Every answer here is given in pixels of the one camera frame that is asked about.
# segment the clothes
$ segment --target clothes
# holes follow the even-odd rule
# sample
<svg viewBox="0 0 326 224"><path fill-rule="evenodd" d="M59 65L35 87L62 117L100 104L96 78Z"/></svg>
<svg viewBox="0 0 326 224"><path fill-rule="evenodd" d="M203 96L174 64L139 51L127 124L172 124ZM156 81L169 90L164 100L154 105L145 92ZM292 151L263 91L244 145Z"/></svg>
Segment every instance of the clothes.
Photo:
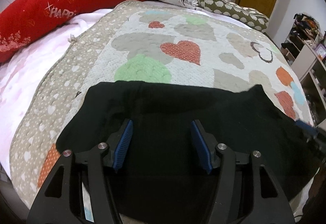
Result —
<svg viewBox="0 0 326 224"><path fill-rule="evenodd" d="M282 43L281 46L285 49L288 49L294 58L297 58L299 55L299 50L295 48L292 43Z"/></svg>
<svg viewBox="0 0 326 224"><path fill-rule="evenodd" d="M190 122L234 151L258 150L292 199L313 177L318 161L294 121L261 85L233 93L221 89L145 82L99 83L59 136L56 147L87 151L134 122L123 168L110 176L120 213L149 223L199 223L214 198L218 170L198 166Z"/></svg>

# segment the white sheet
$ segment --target white sheet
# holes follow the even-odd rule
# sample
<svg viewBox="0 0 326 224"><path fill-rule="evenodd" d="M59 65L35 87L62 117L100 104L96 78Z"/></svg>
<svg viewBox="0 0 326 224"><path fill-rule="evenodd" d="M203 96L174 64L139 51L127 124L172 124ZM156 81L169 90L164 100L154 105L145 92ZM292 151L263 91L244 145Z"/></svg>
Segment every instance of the white sheet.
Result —
<svg viewBox="0 0 326 224"><path fill-rule="evenodd" d="M167 3L154 1L147 1L146 3L182 9ZM250 29L249 26L230 17L198 10L186 10ZM8 63L0 67L0 163L9 177L11 177L9 167L10 144L32 101L38 84L69 47L68 38L70 35L79 36L110 11L111 9L100 9L72 18L68 25L56 29L30 44L27 48L18 51Z"/></svg>

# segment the polka dot fabric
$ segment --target polka dot fabric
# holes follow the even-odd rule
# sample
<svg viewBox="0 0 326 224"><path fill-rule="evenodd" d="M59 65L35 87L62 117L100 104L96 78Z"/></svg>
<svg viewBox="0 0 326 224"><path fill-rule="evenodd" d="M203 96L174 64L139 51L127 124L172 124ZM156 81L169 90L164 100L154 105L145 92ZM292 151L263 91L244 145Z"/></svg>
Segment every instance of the polka dot fabric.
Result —
<svg viewBox="0 0 326 224"><path fill-rule="evenodd" d="M269 19L264 14L254 8L243 8L227 0L198 0L198 7L209 12L232 17L262 33L268 27Z"/></svg>

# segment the red pillow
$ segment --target red pillow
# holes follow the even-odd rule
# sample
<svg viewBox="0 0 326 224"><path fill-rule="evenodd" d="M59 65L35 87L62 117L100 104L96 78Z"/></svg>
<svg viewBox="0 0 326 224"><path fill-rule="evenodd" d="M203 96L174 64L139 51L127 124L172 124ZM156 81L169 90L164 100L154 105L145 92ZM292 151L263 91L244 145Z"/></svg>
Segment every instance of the red pillow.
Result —
<svg viewBox="0 0 326 224"><path fill-rule="evenodd" d="M0 62L77 14L113 8L123 1L15 0L0 13Z"/></svg>

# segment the quilt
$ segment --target quilt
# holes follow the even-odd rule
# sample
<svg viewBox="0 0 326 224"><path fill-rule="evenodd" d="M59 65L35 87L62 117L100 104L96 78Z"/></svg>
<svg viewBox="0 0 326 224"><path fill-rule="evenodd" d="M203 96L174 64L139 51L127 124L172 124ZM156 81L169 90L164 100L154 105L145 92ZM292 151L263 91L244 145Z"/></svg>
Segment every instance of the quilt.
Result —
<svg viewBox="0 0 326 224"><path fill-rule="evenodd" d="M10 148L18 195L31 207L60 156L55 142L99 82L146 81L232 92L261 84L276 107L311 122L300 82L264 34L182 9L125 1L78 38L40 82Z"/></svg>

